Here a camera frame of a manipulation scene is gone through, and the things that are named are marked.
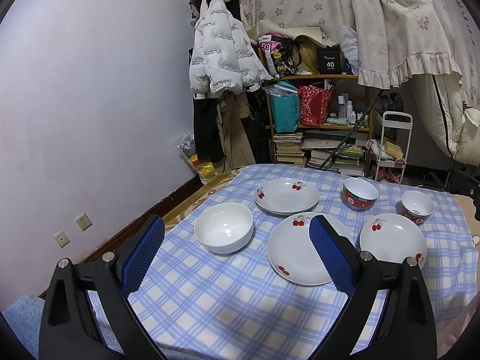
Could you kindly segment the cherry plate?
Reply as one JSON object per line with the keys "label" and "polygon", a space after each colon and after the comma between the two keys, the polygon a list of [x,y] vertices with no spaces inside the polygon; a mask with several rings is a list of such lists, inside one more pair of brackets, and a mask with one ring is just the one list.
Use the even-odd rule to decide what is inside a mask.
{"label": "cherry plate", "polygon": [[426,239],[420,228],[400,214],[378,214],[363,226],[359,245],[377,260],[402,263],[414,258],[420,268],[427,258]]}
{"label": "cherry plate", "polygon": [[286,216],[308,211],[320,200],[315,184],[296,178],[266,181],[255,189],[254,196],[265,211]]}

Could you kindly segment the red bowl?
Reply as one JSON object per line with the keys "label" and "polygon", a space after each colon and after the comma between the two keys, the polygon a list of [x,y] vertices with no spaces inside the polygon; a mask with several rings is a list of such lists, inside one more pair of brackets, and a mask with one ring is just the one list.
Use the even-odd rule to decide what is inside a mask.
{"label": "red bowl", "polygon": [[401,214],[416,225],[422,225],[434,212],[433,201],[424,193],[411,190],[403,193]]}
{"label": "red bowl", "polygon": [[366,180],[349,177],[343,182],[343,200],[354,210],[369,210],[378,198],[379,191]]}

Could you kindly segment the large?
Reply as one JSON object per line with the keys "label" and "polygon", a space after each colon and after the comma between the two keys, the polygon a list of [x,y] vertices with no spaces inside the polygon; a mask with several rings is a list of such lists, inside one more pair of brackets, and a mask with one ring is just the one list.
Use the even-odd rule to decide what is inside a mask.
{"label": "large", "polygon": [[318,286],[331,281],[309,238],[309,225],[319,212],[293,214],[274,228],[267,243],[272,268],[284,279],[303,286]]}

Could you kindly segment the plain white bowl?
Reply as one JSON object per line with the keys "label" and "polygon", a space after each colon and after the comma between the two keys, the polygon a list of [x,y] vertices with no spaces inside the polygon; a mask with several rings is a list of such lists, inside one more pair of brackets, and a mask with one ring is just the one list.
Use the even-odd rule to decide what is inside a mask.
{"label": "plain white bowl", "polygon": [[251,211],[239,203],[221,203],[204,211],[194,225],[194,234],[206,250],[214,254],[232,254],[252,238],[254,219]]}

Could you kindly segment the blue white checked tablecloth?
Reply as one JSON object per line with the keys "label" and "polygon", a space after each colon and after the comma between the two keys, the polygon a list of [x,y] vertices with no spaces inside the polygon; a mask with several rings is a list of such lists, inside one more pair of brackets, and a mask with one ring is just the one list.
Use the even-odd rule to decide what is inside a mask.
{"label": "blue white checked tablecloth", "polygon": [[[347,296],[332,283],[290,283],[270,266],[268,238],[283,218],[262,211],[254,194],[265,180],[287,177],[314,183],[320,199],[313,211],[342,222],[354,242],[368,219],[395,213],[409,189],[371,182],[379,199],[371,210],[352,211],[342,200],[346,176],[286,165],[245,167],[165,234],[142,285],[128,297],[159,345],[204,359],[307,359],[317,347]],[[422,274],[441,331],[478,292],[479,252],[453,195],[425,193],[433,200],[434,212],[420,226],[428,248]],[[194,235],[199,216],[221,203],[247,206],[255,224],[247,247],[228,256],[208,252]]]}

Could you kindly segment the beige blanket under tablecloth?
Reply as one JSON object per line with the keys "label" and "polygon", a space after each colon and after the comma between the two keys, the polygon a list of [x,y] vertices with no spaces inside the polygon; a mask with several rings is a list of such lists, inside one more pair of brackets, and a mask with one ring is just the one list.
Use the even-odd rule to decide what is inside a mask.
{"label": "beige blanket under tablecloth", "polygon": [[173,230],[176,225],[179,225],[183,219],[199,208],[210,196],[227,186],[243,169],[244,167],[240,167],[236,170],[215,175],[197,192],[166,213],[163,217],[166,233]]}

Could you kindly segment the yellow plastic bag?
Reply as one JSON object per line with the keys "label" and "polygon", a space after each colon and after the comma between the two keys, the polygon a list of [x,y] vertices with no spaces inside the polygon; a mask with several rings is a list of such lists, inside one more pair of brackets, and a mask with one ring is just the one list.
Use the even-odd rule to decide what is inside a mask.
{"label": "yellow plastic bag", "polygon": [[189,164],[193,167],[193,170],[197,172],[204,185],[218,174],[214,165],[210,161],[204,161],[196,154],[191,155],[188,160]]}

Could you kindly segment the cream duvet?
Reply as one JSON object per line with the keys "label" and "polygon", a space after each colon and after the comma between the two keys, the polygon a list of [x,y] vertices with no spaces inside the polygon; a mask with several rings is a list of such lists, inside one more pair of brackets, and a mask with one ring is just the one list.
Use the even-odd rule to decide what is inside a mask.
{"label": "cream duvet", "polygon": [[479,165],[479,110],[464,103],[457,76],[415,75],[410,87],[425,131],[445,155]]}

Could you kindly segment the red patterned bag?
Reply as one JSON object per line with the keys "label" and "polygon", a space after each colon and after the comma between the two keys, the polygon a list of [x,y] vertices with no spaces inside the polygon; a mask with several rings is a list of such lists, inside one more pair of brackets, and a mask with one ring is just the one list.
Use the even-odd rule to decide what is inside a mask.
{"label": "red patterned bag", "polygon": [[300,121],[307,127],[319,127],[329,116],[329,104],[332,99],[331,89],[301,85],[298,88],[300,98]]}

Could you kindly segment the teal bag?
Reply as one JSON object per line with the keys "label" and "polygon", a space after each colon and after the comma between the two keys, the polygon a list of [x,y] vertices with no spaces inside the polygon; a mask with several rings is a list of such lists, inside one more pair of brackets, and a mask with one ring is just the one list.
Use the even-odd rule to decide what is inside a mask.
{"label": "teal bag", "polygon": [[277,133],[293,133],[300,123],[299,90],[289,82],[280,81],[265,88],[275,130]]}

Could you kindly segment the black box with 40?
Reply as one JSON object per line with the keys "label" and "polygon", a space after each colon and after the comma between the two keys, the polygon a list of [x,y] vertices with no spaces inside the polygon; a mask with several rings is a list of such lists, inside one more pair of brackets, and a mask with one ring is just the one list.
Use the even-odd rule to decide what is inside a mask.
{"label": "black box with 40", "polygon": [[341,51],[338,47],[322,48],[317,52],[318,71],[321,75],[341,75]]}

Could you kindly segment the floral curtain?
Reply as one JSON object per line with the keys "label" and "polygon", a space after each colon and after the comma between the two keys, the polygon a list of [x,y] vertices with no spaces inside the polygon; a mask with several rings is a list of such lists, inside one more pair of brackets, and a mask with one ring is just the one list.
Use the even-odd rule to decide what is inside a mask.
{"label": "floral curtain", "polygon": [[479,27],[462,0],[242,0],[247,27],[320,28],[326,46],[343,26],[358,39],[363,86],[389,89],[415,75],[452,74],[479,107]]}

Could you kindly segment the white puffer jacket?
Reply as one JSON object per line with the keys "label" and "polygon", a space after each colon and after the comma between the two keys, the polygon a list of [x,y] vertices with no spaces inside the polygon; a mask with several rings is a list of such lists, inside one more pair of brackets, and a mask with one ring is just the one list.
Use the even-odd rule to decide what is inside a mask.
{"label": "white puffer jacket", "polygon": [[229,2],[233,0],[202,0],[189,70],[195,99],[255,91],[272,79],[242,22],[228,10]]}

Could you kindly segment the wall socket lower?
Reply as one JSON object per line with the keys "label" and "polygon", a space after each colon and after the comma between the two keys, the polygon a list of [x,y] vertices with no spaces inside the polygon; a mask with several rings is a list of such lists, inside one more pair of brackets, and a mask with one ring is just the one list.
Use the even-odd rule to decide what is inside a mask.
{"label": "wall socket lower", "polygon": [[57,232],[54,235],[54,240],[60,248],[64,248],[70,242],[69,237],[64,231]]}

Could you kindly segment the wall socket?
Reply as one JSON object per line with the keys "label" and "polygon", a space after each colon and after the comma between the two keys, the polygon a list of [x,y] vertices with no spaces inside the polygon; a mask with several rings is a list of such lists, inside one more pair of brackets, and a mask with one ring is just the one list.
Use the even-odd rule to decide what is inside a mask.
{"label": "wall socket", "polygon": [[54,240],[60,248],[64,248],[70,242],[69,237],[64,231],[57,232],[54,235]]}
{"label": "wall socket", "polygon": [[76,224],[81,231],[85,231],[86,229],[90,228],[93,223],[89,216],[86,213],[83,213],[81,216],[76,218]]}

